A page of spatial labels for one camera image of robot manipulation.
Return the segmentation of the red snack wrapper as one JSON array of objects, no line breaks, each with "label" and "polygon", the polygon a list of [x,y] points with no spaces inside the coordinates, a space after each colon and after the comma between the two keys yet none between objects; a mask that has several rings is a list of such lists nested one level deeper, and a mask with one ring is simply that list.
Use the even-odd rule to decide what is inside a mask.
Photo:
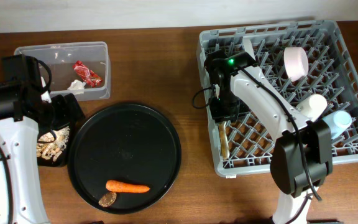
[{"label": "red snack wrapper", "polygon": [[73,65],[73,69],[91,88],[94,88],[103,82],[103,79],[94,73],[94,71],[90,70],[82,61],[77,60]]}]

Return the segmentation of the pink bowl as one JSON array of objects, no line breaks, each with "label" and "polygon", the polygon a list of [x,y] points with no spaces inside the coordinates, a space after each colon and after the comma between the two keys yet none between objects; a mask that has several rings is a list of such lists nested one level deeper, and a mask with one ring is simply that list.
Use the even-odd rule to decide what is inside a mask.
[{"label": "pink bowl", "polygon": [[296,82],[308,74],[308,57],[302,47],[287,47],[283,56],[285,71],[292,82]]}]

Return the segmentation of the orange carrot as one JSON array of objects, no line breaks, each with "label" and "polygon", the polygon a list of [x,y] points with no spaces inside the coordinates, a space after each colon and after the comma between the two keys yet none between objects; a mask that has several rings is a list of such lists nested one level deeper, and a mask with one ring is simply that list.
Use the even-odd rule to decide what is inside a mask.
[{"label": "orange carrot", "polygon": [[117,180],[108,180],[106,182],[106,188],[112,192],[134,193],[134,194],[146,193],[150,190],[150,188],[146,185],[128,184]]}]

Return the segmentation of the wooden chopstick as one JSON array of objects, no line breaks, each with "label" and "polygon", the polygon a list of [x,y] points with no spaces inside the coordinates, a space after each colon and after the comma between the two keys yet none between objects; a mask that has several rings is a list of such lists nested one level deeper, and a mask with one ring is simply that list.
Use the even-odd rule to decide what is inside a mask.
[{"label": "wooden chopstick", "polygon": [[218,124],[218,131],[219,131],[219,142],[220,142],[220,147],[221,147],[221,156],[223,157],[224,155],[224,134],[223,134],[223,124],[219,123]]}]

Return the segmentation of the grey plate with food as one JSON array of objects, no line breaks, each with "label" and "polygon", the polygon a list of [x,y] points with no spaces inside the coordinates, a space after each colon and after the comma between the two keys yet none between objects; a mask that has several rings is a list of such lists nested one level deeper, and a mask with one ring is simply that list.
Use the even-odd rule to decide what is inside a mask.
[{"label": "grey plate with food", "polygon": [[244,46],[244,51],[247,52],[255,60],[255,53],[252,46],[252,42],[249,39],[243,39],[242,44]]}]

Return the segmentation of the white tissue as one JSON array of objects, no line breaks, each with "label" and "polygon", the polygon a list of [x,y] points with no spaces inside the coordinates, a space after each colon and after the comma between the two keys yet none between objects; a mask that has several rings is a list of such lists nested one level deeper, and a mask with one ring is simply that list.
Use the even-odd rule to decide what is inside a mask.
[{"label": "white tissue", "polygon": [[71,82],[67,90],[74,95],[81,95],[85,93],[85,85],[85,82],[74,80],[73,82]]}]

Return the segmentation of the brown cookie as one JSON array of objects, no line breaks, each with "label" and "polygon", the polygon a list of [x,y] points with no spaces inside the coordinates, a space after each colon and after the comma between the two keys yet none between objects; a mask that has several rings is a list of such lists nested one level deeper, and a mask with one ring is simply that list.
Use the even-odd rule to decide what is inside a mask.
[{"label": "brown cookie", "polygon": [[116,198],[117,193],[108,192],[101,197],[98,203],[102,207],[110,207],[116,201]]}]

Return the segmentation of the light blue cup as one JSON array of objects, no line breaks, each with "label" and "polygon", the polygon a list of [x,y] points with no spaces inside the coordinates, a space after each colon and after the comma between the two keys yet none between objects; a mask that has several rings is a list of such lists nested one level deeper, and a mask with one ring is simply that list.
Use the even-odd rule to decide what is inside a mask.
[{"label": "light blue cup", "polygon": [[352,117],[344,110],[335,111],[322,120],[331,130],[331,139],[339,137],[352,124]]}]

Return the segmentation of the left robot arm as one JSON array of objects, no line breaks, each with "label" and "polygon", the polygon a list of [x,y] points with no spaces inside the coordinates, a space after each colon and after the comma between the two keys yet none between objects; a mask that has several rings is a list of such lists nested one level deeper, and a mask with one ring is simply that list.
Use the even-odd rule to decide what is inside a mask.
[{"label": "left robot arm", "polygon": [[36,145],[47,132],[72,127],[85,116],[72,93],[50,97],[41,60],[2,59],[0,83],[0,223],[48,223],[40,189]]}]

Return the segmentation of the white plastic fork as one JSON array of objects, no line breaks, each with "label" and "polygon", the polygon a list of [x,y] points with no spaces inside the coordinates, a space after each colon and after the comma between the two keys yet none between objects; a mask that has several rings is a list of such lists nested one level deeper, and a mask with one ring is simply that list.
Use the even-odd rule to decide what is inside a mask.
[{"label": "white plastic fork", "polygon": [[229,159],[230,156],[230,152],[229,152],[229,144],[228,144],[228,140],[227,140],[227,134],[226,134],[226,121],[222,122],[223,124],[223,140],[224,140],[224,155],[223,155],[223,159]]}]

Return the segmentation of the white cup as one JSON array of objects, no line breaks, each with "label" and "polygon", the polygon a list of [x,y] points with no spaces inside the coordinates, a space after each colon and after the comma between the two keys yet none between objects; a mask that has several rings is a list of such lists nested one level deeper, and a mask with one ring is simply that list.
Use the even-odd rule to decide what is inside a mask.
[{"label": "white cup", "polygon": [[296,108],[314,122],[322,115],[327,105],[327,100],[323,95],[313,94],[298,103]]}]

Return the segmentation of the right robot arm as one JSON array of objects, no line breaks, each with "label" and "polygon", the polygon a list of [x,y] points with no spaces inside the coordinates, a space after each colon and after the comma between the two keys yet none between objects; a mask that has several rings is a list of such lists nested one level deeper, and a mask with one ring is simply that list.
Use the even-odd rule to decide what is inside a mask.
[{"label": "right robot arm", "polygon": [[312,121],[289,104],[265,79],[254,56],[227,56],[216,50],[204,61],[212,95],[208,106],[219,123],[235,121],[241,104],[253,112],[274,143],[270,173],[280,190],[271,223],[306,223],[312,198],[333,171],[331,130],[323,120]]}]

